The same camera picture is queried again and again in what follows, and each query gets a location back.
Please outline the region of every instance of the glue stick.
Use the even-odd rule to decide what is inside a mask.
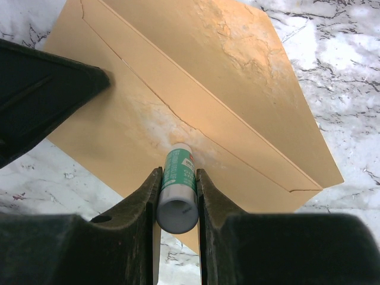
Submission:
[[[176,234],[190,231],[198,222],[194,158],[186,144],[175,144],[166,157],[157,222]]]

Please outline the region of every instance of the marble surface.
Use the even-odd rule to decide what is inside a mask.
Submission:
[[[380,244],[380,4],[371,0],[244,1],[265,11],[345,178],[298,212],[359,216]],[[0,37],[41,49],[65,0],[0,0]],[[0,212],[79,213],[121,197],[44,140],[0,170]],[[167,233],[159,284],[200,284],[199,258]]]

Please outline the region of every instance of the black pointed object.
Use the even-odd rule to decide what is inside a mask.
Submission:
[[[0,168],[109,86],[100,68],[0,39]]]

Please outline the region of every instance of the envelope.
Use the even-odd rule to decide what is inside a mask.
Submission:
[[[45,51],[112,87],[49,139],[123,197],[187,143],[253,213],[291,212],[343,181],[270,19],[232,0],[67,0]],[[178,238],[198,252],[197,229]]]

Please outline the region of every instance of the label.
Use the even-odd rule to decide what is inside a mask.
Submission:
[[[197,193],[194,158],[189,151],[182,148],[172,150],[166,157],[161,191],[175,184],[189,186]]]

